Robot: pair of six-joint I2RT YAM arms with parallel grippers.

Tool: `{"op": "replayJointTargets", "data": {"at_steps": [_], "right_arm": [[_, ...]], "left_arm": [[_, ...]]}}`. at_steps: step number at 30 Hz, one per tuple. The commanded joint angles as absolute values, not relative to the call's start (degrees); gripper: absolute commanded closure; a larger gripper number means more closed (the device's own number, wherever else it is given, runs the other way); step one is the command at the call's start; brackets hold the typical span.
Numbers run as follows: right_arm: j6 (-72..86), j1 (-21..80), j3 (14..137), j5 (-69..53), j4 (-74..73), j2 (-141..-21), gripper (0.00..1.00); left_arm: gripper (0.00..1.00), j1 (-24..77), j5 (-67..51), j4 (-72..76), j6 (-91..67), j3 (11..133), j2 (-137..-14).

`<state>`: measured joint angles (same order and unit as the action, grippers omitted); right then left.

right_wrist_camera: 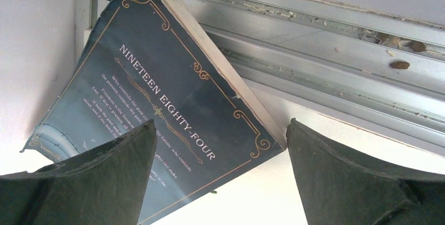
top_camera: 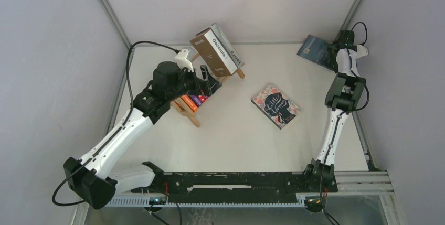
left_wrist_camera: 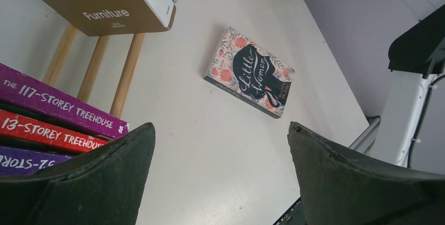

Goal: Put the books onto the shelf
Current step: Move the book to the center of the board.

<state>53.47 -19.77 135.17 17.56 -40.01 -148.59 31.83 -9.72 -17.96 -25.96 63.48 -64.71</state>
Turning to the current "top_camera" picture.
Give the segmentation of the dark blue book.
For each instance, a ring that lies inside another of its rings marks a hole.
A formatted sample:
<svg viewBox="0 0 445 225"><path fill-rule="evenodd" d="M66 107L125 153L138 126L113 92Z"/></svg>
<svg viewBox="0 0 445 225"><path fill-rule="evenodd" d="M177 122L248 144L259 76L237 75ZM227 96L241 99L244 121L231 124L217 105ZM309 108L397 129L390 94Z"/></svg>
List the dark blue book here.
<svg viewBox="0 0 445 225"><path fill-rule="evenodd" d="M332 43L318 37L308 35L298 50L297 56L334 71L331 50Z"/></svg>

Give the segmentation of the dark floral book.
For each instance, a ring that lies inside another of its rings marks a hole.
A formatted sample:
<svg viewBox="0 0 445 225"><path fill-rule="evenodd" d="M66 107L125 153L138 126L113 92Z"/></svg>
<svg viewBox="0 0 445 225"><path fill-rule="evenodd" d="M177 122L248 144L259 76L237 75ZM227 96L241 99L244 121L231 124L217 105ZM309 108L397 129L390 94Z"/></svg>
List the dark floral book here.
<svg viewBox="0 0 445 225"><path fill-rule="evenodd" d="M300 107L273 83L265 86L251 102L280 130L301 112Z"/></svg>

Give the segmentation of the grey ianra book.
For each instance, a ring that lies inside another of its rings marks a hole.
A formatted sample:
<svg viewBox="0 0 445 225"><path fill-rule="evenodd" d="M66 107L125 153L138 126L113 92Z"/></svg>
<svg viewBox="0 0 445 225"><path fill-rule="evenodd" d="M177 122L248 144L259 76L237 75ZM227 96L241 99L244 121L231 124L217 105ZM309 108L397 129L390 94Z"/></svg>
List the grey ianra book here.
<svg viewBox="0 0 445 225"><path fill-rule="evenodd" d="M228 52L229 57L232 59L232 61L236 64L238 68L241 68L245 65L245 62L241 59L239 56L239 53L235 50L233 45L230 43L222 29L219 27L217 23L213 23L210 26L211 30L215 34L216 38L219 40L219 42L222 44L224 49Z"/></svg>

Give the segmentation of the wooden book rack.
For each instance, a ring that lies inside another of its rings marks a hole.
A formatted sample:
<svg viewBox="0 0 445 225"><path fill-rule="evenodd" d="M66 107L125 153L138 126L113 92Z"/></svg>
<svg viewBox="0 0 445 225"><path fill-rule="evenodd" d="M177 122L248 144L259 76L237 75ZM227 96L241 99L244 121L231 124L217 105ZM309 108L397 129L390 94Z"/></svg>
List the wooden book rack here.
<svg viewBox="0 0 445 225"><path fill-rule="evenodd" d="M192 63L198 58L200 57L199 53L196 53L193 57L188 58ZM236 70L236 74L241 78L244 79L245 78L245 74L242 71L241 68L238 68ZM231 76L225 76L225 77L219 77L216 78L218 81L221 81L222 83L224 83L225 81L227 81ZM187 117L196 127L200 127L200 122L199 120L196 118L196 112L193 112L188 106L187 104L181 99L181 97L175 99L174 101L171 102L171 107L173 107L174 109L176 109L176 111L184 116Z"/></svg>

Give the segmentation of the orange Treehouse book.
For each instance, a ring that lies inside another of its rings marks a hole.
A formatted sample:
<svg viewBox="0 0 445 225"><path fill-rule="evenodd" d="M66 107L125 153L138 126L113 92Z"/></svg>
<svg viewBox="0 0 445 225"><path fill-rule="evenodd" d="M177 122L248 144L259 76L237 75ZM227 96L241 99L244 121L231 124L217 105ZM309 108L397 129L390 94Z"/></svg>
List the orange Treehouse book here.
<svg viewBox="0 0 445 225"><path fill-rule="evenodd" d="M181 99L187 104L187 106L193 112L196 112L198 110L198 106L195 104L195 102L188 95L182 95Z"/></svg>

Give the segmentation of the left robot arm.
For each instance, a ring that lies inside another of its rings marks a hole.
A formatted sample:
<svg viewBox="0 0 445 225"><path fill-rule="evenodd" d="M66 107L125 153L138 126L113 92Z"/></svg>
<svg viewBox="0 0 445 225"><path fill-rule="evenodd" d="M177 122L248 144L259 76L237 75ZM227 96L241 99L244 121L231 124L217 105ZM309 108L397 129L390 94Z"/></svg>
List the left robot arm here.
<svg viewBox="0 0 445 225"><path fill-rule="evenodd" d="M130 96L126 115L89 152L79 159L69 157L63 164L66 178L56 187L51 201L58 207L84 202L94 209L106 206L115 194L146 187L152 192L163 188L164 178L146 164L122 173L113 167L134 141L149 130L171 108L177 98L191 95L213 95L222 82L214 78L206 65L200 66L202 77L188 60L189 50L173 48L174 61L163 61L153 71L152 79L134 96L130 83L130 58L135 42L129 49L125 74Z"/></svg>

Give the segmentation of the purple white cartoon book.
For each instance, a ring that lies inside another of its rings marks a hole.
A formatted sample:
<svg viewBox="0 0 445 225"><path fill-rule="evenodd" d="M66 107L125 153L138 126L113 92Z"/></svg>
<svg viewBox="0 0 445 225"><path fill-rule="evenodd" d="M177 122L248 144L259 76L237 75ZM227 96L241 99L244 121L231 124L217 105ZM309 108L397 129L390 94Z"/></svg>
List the purple white cartoon book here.
<svg viewBox="0 0 445 225"><path fill-rule="evenodd" d="M195 105L199 108L202 106L202 101L198 96L195 95L189 95L190 99L195 103Z"/></svg>

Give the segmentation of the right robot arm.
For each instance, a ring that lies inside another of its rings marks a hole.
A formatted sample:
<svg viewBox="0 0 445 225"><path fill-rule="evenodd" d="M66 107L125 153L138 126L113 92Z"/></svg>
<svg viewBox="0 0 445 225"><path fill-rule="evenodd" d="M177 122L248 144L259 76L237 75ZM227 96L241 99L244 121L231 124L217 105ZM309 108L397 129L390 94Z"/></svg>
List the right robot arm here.
<svg viewBox="0 0 445 225"><path fill-rule="evenodd" d="M364 109L369 103L369 89L366 79L358 72L357 59L368 55L364 44L355 44L352 30L341 30L338 38L328 47L336 76L325 97L328 118L321 147L307 165L303 177L304 187L318 191L324 179L333 177L336 150L342 129L355 111Z"/></svg>

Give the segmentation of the brown white Decorate book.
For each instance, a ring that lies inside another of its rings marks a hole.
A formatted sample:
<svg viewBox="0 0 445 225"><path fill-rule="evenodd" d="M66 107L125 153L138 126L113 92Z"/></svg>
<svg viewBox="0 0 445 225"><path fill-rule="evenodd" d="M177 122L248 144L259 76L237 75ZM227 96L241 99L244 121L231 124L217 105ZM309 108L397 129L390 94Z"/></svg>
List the brown white Decorate book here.
<svg viewBox="0 0 445 225"><path fill-rule="evenodd" d="M228 51L210 28L202 31L189 42L204 59L214 76L231 76L238 70Z"/></svg>

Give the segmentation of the red Treehouse book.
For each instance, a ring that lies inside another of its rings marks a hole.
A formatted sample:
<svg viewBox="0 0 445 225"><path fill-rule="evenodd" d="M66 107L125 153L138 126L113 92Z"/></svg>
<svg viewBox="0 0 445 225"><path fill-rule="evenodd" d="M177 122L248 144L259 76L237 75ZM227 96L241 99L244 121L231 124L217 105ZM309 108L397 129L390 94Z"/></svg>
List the red Treehouse book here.
<svg viewBox="0 0 445 225"><path fill-rule="evenodd" d="M206 98L203 95L198 95L198 98L200 99L201 103L205 103L206 102Z"/></svg>

